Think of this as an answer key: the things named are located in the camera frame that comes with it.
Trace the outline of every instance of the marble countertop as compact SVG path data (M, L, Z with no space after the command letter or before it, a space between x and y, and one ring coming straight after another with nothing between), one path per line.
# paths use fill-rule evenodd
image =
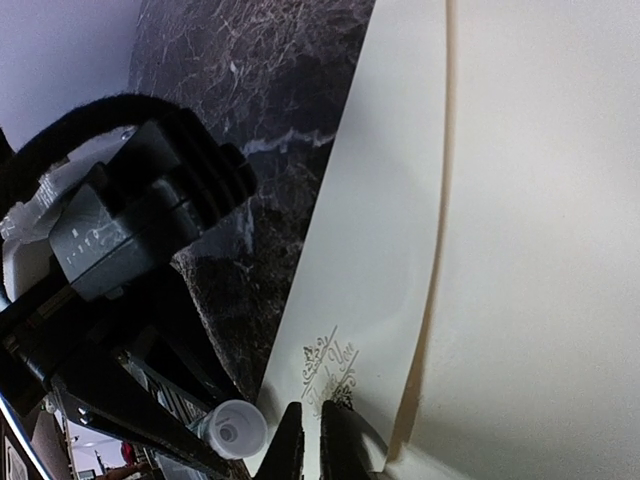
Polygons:
M212 344L255 399L373 0L143 1L130 89L193 109L259 191L178 254Z

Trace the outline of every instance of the white cap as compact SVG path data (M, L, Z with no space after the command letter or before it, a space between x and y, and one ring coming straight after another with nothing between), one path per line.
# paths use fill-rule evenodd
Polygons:
M267 422L260 410L242 400L229 400L213 411L207 436L222 458L239 460L257 454L267 443Z

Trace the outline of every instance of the ornate scroll pattern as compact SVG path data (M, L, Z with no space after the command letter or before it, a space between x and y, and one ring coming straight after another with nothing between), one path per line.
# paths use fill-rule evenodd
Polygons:
M338 327L331 335L319 337L315 345L303 347L305 367L302 371L302 399L320 417L322 404L333 400L338 406L353 410L353 388L356 386L354 364L360 350L351 343L340 345Z

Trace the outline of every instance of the white paper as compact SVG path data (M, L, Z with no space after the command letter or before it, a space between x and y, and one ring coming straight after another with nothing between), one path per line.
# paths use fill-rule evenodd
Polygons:
M374 471L384 466L438 226L445 31L434 3L376 2L258 401L272 425L303 403L305 478L319 478L319 413L334 394L376 432L367 446Z
M640 3L456 3L452 197L412 449L478 479L638 478Z

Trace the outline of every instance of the black marble surface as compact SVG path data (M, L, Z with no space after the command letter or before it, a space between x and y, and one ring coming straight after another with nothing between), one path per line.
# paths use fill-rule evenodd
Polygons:
M144 0L130 88L192 108L259 178L176 256L209 337L255 399L373 0Z

